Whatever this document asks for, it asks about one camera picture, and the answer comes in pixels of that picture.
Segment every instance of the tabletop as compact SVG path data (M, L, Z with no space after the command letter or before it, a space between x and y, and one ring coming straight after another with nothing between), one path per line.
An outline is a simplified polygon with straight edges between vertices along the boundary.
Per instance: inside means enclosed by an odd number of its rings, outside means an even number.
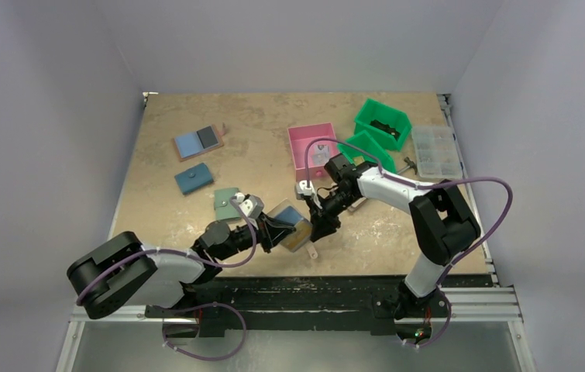
M143 241L174 249L191 246L215 219L214 190L237 187L259 196L265 212L295 200L294 165L287 128L330 122L339 140L353 134L353 119L367 98L405 112L413 126L445 126L435 93L237 93L150 95L130 161L112 234L130 230ZM226 124L224 146L179 161L172 139L205 126ZM401 151L388 152L398 167L415 159L409 135ZM206 163L214 184L182 195L174 175ZM416 178L413 172L405 177ZM317 186L329 180L313 181ZM224 269L224 276L311 276L408 274L420 250L409 215L376 200L340 215L337 233L315 242L318 257L257 248L246 265ZM241 252L226 260L243 260ZM483 251L477 249L455 266L454 274L484 274Z

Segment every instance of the white object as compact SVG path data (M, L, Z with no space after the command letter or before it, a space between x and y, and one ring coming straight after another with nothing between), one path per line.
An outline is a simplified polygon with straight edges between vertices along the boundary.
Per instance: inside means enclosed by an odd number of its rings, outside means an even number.
M427 258L423 253L415 261L411 273L406 276L404 283L417 298L423 298L432 293L435 284L445 271L445 267L437 265Z
M448 126L414 126L411 129L418 173L425 178L463 178L454 131Z
M317 257L319 257L319 255L317 254L317 250L315 249L315 244L313 244L312 242L308 242L305 244L306 250L308 251L308 255L311 257L311 259L316 259Z
M156 249L155 246L143 244L143 250ZM198 257L193 250L184 250L188 256ZM130 297L126 305L157 305L170 308L184 297L181 283L192 283L203 274L203 263L183 256L172 254L149 254L157 270Z
M317 191L315 190L315 186L313 186L312 181L306 182L306 180L299 181L294 186L294 193L297 195L297 200L303 200L304 197L310 196L312 197L312 201L321 209L322 205L319 203L319 199L317 197Z
M244 202L245 198L246 198L246 196L242 192L235 193L235 201L237 202L237 204Z
M253 201L246 199L245 201L239 203L239 209L249 218L252 218L251 213L253 212Z

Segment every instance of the white wall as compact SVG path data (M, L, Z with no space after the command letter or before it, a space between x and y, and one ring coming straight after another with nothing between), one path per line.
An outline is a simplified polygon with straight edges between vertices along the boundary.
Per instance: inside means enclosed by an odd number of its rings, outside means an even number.
M502 0L98 0L144 91L438 91Z
M107 236L140 101L93 1L0 1L0 371L54 369L66 269Z
M585 370L585 2L508 0L453 95L468 171L515 203L491 252L541 371ZM504 192L475 187L490 226Z

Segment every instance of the purple cable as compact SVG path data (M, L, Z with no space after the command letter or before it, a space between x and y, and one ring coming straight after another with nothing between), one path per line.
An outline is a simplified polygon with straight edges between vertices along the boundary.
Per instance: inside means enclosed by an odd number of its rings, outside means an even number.
M222 267L222 268L231 268L231 267L239 267L242 266L243 264L246 264L247 262L251 261L251 259L253 258L253 255L256 253L256 245L258 245L258 240L256 238L256 230L253 228L253 224L251 223L251 221L249 220L249 218L244 214L244 212L242 212L242 209L239 208L239 206L234 202L235 197L232 197L229 202L231 203L231 205L233 206L233 208L235 208L239 214L240 217L242 217L242 219L244 219L244 221L246 222L246 225L249 227L249 231L251 232L251 240L253 241L253 246L251 247L251 251L249 252L249 256L247 258L245 258L244 260L238 262L238 263L216 263L216 262L212 262L209 260L204 260L200 257L196 257L196 256L190 256L185 252L181 252L180 250L169 250L169 249L162 249L162 250L143 250L141 252L137 252L137 253L133 253L130 256L127 256L126 258L124 258L123 260L120 260L119 262L111 265L110 267L108 267L105 271L103 271L100 275L98 275L93 281L91 281L91 283L89 283L89 285L87 287L85 287L82 292L80 292L80 294L77 297L77 300L75 300L75 304L78 306L82 305L82 300L89 294L89 292L98 284L100 283L100 281L102 281L103 279L105 279L108 275L110 275L111 272L113 272L114 270L119 269L120 267L124 266L125 264L136 260L137 258L141 257L141 256L146 256L147 254L153 254L153 253L166 253L166 254L173 254L176 256L183 256L183 257L187 257L190 260L194 260L194 261L198 261L204 264L207 264L209 266L213 266L213 267Z
M242 314L240 314L235 308L233 308L230 305L226 305L226 304L221 304L218 302L213 302L211 304L204 304L204 305L199 305L199 306L194 306L193 308L183 308L180 310L180 312L193 312L194 310L199 310L200 308L209 308L209 307L220 307L220 308L227 308L228 310L230 310L231 312L234 312L235 315L237 315L237 317L239 318L239 321L242 323L242 339L239 341L239 343L237 344L237 346L235 346L235 349L231 350L230 353L227 353L226 355L222 355L222 356L202 356L202 355L198 355L198 354L194 354L194 353L190 353L189 351L183 350L181 348L179 348L178 346L175 346L173 343L171 343L168 339L167 339L167 333L166 333L166 329L164 327L164 325L162 326L162 339L164 340L164 345L168 346L169 348L171 348L173 351L176 351L178 353L187 355L188 357L192 357L198 360L203 360L205 362L217 362L220 360L226 360L232 356L234 356L235 354L237 354L237 352L242 349L242 346L244 346L244 342L246 341L246 322L244 321L244 317L242 316Z
M236 209L237 213L239 214L240 217L242 217L242 219L244 219L244 221L246 222L246 225L249 227L249 231L251 232L251 240L253 241L253 246L251 247L251 252L249 252L249 256L247 258L245 258L244 260L238 262L238 263L216 263L216 262L212 262L209 260L204 260L200 257L196 257L196 256L190 256L185 252L181 252L180 250L169 250L169 249L162 249L162 250L143 250L141 252L137 252L137 253L133 253L130 256L127 256L126 258L124 258L123 260L120 260L117 263L114 263L113 265L111 265L110 267L108 267L105 271L103 271L100 275L98 275L93 281L91 281L91 283L89 283L89 285L87 287L85 287L82 292L80 292L80 294L78 295L77 299L75 300L75 304L78 306L82 305L82 300L84 300L84 298L89 294L89 292L96 286L98 285L98 283L100 283L100 281L102 281L103 279L105 279L108 275L110 275L114 270L119 269L120 267L122 267L123 265L136 260L137 258L141 257L141 256L146 256L147 254L152 254L152 253L165 253L165 254L173 254L176 256L183 256L183 257L187 257L191 260L195 260L198 262L202 262L204 264L210 265L210 266L214 266L214 267L238 267L238 266L242 266L243 264L246 264L247 262L249 262L251 260L251 258L253 258L253 255L256 252L256 246L258 245L258 241L257 241L257 237L256 237L256 229L253 227L253 224L251 223L251 221L249 220L249 217L247 217L244 212L242 212L242 209L239 208L239 206L237 205L237 203L234 202L235 201L235 197L230 198L229 202L230 204L233 206L233 208ZM220 304L217 302L214 302L212 304L204 304L204 305L199 305L199 306L194 306L193 308L185 308L185 309L181 309L181 312L190 312L190 311L194 311L194 310L198 310L200 308L207 308L210 306L219 306L222 308L227 308L228 310L230 310L231 312L234 312L235 314L237 314L237 317L239 318L240 322L242 323L242 329L243 329L243 335L242 335L242 340L239 342L239 344L237 345L237 347L235 349L233 349L233 351L231 351L230 353L224 355L224 356L201 356L201 355L196 355L194 353L190 353L188 351L182 350L182 349L178 349L176 346L174 346L173 344L169 343L169 341L166 338L166 335L164 333L162 333L162 336L164 337L164 341L165 344L167 346L169 346L172 350L177 351L179 353L183 353L189 357L192 358L196 358L199 360L207 360L207 361L216 361L216 360L224 360L224 359L228 359L230 357L232 357L233 355L235 355L241 348L242 346L244 346L244 342L246 340L246 322L244 321L244 318L242 317L242 314L240 314L235 308L233 308L230 305L226 305L226 304Z
M393 175L391 173L384 172L384 173L382 173L382 175L384 176L384 178L387 178L391 181L396 181L400 184L405 184L407 186L416 187L414 183L397 178L397 177L395 177L395 175ZM511 203L514 201L514 192L513 192L513 190L511 190L511 186L505 180L502 180L498 177L471 177L471 178L465 178L462 180L448 181L448 182L441 183L441 184L430 184L430 185L418 185L417 186L418 190L435 190L437 188L450 188L452 186L457 186L459 184L474 184L477 182L494 182L497 184L501 184L504 187L504 189L507 191L507 202L506 202L506 204L504 204L504 208L502 208L502 213L500 213L500 217L497 218L497 221L495 221L495 223L490 227L490 229L488 229L488 231L486 231L486 233L481 238L479 238L479 240L477 240L470 248L468 248L467 250L464 250L461 254L459 254L458 256L456 256L452 259L452 261L445 268L445 271L443 271L443 273L441 274L439 279L436 281L437 285L441 284L442 281L445 280L445 278L447 277L447 274L449 273L450 270L452 270L452 267L454 267L454 265L456 265L457 262L461 261L465 256L470 254L470 252L474 251L478 246L482 245L483 242L485 242L488 238L490 238L490 236L493 235L493 233L495 233L495 230L497 230L497 228L500 227L500 224L502 223L502 221L504 221L504 219L507 217L507 214L509 213L509 209L511 209Z

